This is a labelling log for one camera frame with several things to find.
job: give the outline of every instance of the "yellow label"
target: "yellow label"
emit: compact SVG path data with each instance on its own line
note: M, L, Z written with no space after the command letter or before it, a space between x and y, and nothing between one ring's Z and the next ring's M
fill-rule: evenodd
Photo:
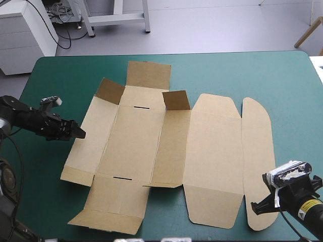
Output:
M308 200L307 202L305 202L302 206L301 206L301 210L304 211L305 213L307 213L312 207L314 207L315 205L318 204L322 204L322 202L320 200L317 199L311 199Z

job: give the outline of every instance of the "white cabinet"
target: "white cabinet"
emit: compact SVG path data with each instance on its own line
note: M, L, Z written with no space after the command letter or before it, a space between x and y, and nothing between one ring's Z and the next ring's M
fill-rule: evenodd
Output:
M30 1L58 41L41 0ZM0 69L4 74L30 73L39 58L55 56L56 48L40 15L27 1L11 0L0 7Z

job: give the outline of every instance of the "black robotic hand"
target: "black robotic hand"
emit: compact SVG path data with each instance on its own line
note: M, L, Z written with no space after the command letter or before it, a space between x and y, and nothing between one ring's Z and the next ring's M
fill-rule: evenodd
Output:
M51 113L52 107L60 106L58 96L44 98L40 108L28 107L12 96L0 97L0 129L5 136L10 135L13 126L34 132L47 140L85 138L85 132L74 120L64 120L58 114Z

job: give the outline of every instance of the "cardboard panel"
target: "cardboard panel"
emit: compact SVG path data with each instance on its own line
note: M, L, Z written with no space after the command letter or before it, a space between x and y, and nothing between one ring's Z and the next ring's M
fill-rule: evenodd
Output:
M169 90L171 68L153 62L129 62L127 85Z
M184 185L189 218L199 223L220 228L232 228L243 194Z
M190 113L190 110L166 111L151 179L154 186L183 183Z
M105 231L136 234L141 222L142 218L84 209L68 224Z
M92 185L93 176L93 173L78 170L65 165L61 174L61 180L90 187Z
M237 114L230 98L209 94L202 94L191 112L183 184L195 223L231 228L235 222L243 198Z
M251 202L260 202L269 195L262 174L275 168L271 120L266 110L255 100L245 98L242 109L242 143L244 152L243 185L248 224L253 230L269 227L277 213L256 215Z
M222 97L203 93L196 101L193 110L199 112L209 112L216 115L241 118L236 105L230 97Z
M167 91L165 89L126 86L120 105L165 110L162 93Z
M184 184L243 194L241 119L191 113Z
M86 131L86 138L75 139L65 163L62 180L91 186L117 111L118 105L93 97L81 125L81 128ZM80 180L85 176L84 173L88 173L87 178Z
M167 110L190 110L190 104L186 91L175 91L163 93Z
M165 110L120 106L98 174L149 183Z
M105 101L119 104L124 90L124 86L103 78L95 96Z
M149 188L144 183L96 175L84 208L143 218Z

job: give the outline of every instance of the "gray floor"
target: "gray floor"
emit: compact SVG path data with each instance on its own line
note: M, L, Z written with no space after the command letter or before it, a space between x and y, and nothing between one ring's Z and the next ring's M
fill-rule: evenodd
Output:
M93 15L111 13L113 1L88 0ZM143 24L96 27L96 37L75 40L69 50L57 55L162 54L295 50L297 39L308 28L310 0L149 0L152 32ZM142 9L141 0L125 0L124 11ZM315 15L322 14L315 2ZM85 28L69 26L72 37ZM66 35L64 28L57 31ZM318 28L299 48L310 56L322 45L323 28ZM67 40L60 40L67 46ZM29 75L5 76L0 72L0 96L19 97Z

